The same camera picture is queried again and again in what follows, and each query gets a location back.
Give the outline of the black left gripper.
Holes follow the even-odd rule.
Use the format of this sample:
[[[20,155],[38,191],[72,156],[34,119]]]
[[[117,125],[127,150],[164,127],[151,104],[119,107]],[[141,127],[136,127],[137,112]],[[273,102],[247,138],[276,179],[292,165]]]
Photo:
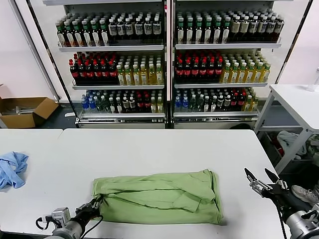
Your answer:
[[[74,221],[79,224],[88,224],[88,222],[100,215],[101,200],[93,198],[90,202],[76,208]]]

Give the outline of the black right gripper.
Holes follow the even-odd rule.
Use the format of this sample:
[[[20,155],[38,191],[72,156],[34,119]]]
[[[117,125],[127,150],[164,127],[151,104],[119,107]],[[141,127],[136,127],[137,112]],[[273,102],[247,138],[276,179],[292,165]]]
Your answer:
[[[264,184],[258,180],[253,173],[244,168],[246,177],[249,180],[249,186],[257,194],[262,195],[264,198],[270,199],[276,207],[279,208],[283,217],[289,217],[292,214],[304,211],[308,212],[312,207],[297,198],[289,189],[287,189],[287,183],[280,179],[275,173],[269,169],[264,169],[269,179],[274,183],[271,184],[271,190],[264,189]]]

